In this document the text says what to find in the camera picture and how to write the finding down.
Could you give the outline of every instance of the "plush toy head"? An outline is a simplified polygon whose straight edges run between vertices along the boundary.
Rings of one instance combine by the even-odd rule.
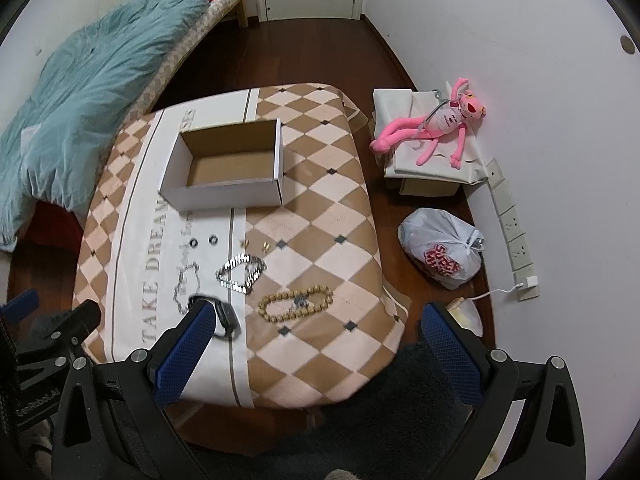
[[[470,92],[460,96],[460,111],[467,119],[478,120],[486,114],[486,108],[478,98]]]

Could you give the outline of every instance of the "blue gripper pad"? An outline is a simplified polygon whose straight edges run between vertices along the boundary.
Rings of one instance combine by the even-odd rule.
[[[5,321],[10,325],[17,325],[31,312],[40,306],[40,298],[34,288],[23,292],[20,296],[13,298],[6,305],[0,306],[0,312]]]
[[[158,406],[163,408],[180,398],[215,329],[216,312],[207,303],[158,367],[154,389]]]
[[[453,330],[432,303],[422,311],[422,333],[440,366],[465,404],[479,406],[484,399],[480,370]]]

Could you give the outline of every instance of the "red fabric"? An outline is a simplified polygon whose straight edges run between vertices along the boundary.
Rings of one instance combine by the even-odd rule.
[[[46,202],[36,204],[36,212],[24,239],[38,245],[80,253],[82,228],[76,215]]]

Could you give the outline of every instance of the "power outlet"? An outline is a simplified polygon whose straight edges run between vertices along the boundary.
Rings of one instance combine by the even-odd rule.
[[[486,172],[489,176],[489,187],[493,189],[504,180],[502,170],[498,165],[498,161],[494,158],[486,165]]]
[[[518,283],[525,283],[525,280],[529,276],[537,276],[536,269],[534,269],[533,264],[523,267],[520,270],[516,270],[513,273],[513,278],[515,280],[516,285]],[[518,289],[518,301],[531,300],[532,298],[537,298],[540,295],[540,286],[533,286],[531,288]]]
[[[491,195],[494,197],[495,211],[498,216],[503,215],[513,206],[513,196],[511,196],[511,187],[507,180],[503,180],[500,184],[491,190]]]
[[[526,235],[520,235],[509,242],[507,248],[509,249],[511,269],[518,270],[533,263],[529,254]]]
[[[504,239],[511,242],[514,238],[524,234],[524,229],[520,225],[518,210],[513,206],[506,213],[500,216],[500,225],[504,233]]]

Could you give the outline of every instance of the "white cable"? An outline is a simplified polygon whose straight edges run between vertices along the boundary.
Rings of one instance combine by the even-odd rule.
[[[384,290],[384,291],[386,292],[386,295],[388,296],[388,298],[389,298],[391,301],[393,301],[393,302],[396,304],[396,306],[399,306],[402,310],[404,310],[404,313],[406,314],[406,316],[407,316],[407,318],[408,318],[408,317],[409,317],[409,311],[408,311],[407,309],[405,309],[405,307],[404,307],[404,306],[402,306],[400,303],[398,303],[398,302],[396,301],[396,298],[394,298],[394,297],[391,295],[391,293],[390,293],[388,290],[386,290],[386,288],[385,288],[384,286],[382,287],[382,290]]]
[[[504,290],[503,288],[494,288],[494,290],[490,290],[489,292],[480,294],[480,296],[476,296],[474,298],[465,298],[465,300],[471,300],[471,301],[482,300],[482,298],[486,298],[489,294],[493,294],[494,292],[504,292],[505,294],[509,294],[510,292],[513,292],[517,288],[522,288],[523,286],[524,286],[524,283],[518,283],[516,285],[513,285],[509,290]]]

